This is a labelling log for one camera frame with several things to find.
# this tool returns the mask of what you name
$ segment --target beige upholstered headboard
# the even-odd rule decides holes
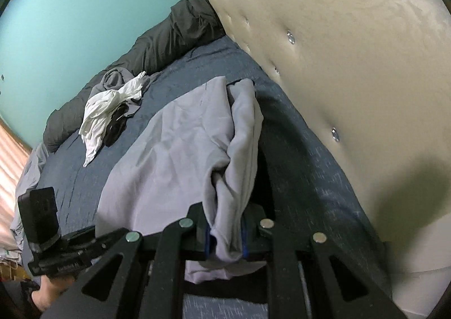
[[[427,315],[451,279],[451,15],[443,1],[210,2],[390,242],[395,302],[419,314],[412,318]]]

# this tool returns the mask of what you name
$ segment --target human hand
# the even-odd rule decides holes
[[[72,276],[56,278],[42,276],[41,288],[31,293],[31,299],[36,307],[43,312],[47,310],[74,282],[75,278]]]

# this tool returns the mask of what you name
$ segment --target mattress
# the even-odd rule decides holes
[[[251,78],[264,116],[260,149],[267,161],[276,221],[305,241],[316,231],[330,236],[388,295],[384,245],[363,212],[343,171],[307,127],[281,88],[230,38],[195,48],[166,67],[143,96],[136,115],[118,141],[102,148],[83,168],[85,146],[72,134],[49,156],[38,188],[53,187],[63,234],[95,224],[96,208],[107,177],[168,102],[207,82],[225,76],[228,82]],[[30,260],[28,245],[24,263]],[[214,318],[267,316],[265,305],[185,296],[184,316]]]

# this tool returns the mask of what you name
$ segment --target curtain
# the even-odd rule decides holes
[[[0,119],[0,247],[17,249],[10,224],[14,217],[15,190],[31,150]]]

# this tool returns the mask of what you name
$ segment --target teal wall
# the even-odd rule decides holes
[[[177,1],[11,0],[0,17],[2,118],[35,146],[50,113]]]

